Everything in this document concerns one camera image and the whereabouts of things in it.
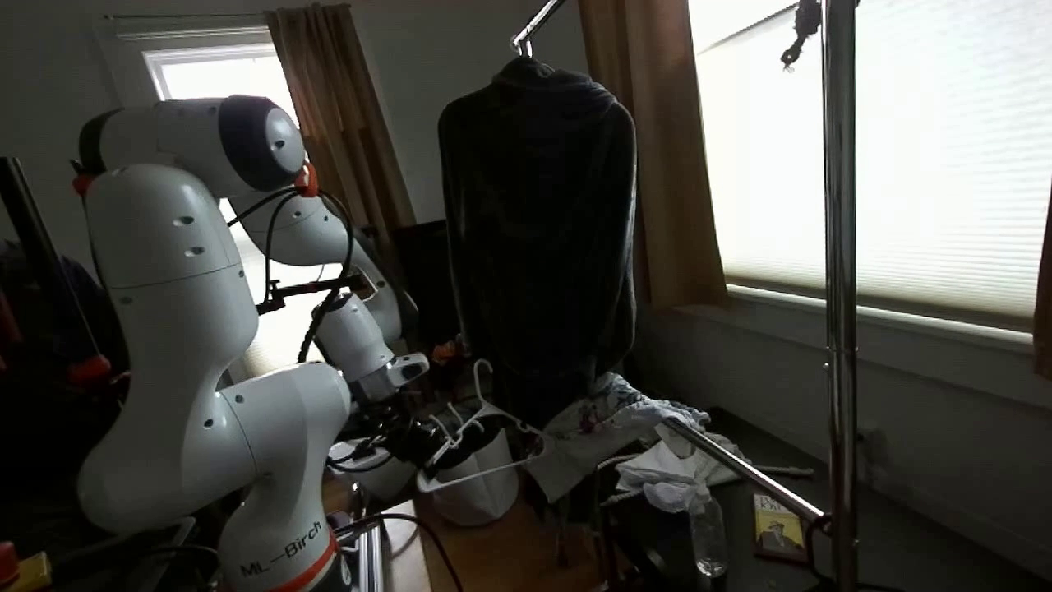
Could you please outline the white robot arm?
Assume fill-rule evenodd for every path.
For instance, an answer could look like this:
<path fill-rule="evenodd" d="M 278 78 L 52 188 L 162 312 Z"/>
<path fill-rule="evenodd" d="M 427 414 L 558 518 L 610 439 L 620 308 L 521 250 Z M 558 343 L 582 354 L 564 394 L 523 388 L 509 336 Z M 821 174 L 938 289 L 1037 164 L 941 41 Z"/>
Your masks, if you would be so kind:
<path fill-rule="evenodd" d="M 159 103 L 93 119 L 78 154 L 131 371 L 78 469 L 78 505 L 139 534 L 234 497 L 216 541 L 231 592 L 352 592 L 324 505 L 325 453 L 359 405 L 399 394 L 427 358 L 392 348 L 403 301 L 379 279 L 317 312 L 317 362 L 224 379 L 259 321 L 234 226 L 279 264 L 372 266 L 305 184 L 295 123 L 259 96 Z"/>

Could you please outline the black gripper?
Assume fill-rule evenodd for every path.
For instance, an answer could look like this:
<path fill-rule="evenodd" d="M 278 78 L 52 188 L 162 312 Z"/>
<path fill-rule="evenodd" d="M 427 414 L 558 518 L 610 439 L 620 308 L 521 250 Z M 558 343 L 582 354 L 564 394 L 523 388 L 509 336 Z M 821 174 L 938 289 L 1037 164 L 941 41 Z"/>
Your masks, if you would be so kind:
<path fill-rule="evenodd" d="M 381 439 L 403 459 L 430 459 L 454 439 L 454 431 L 437 417 L 394 409 L 381 424 Z"/>

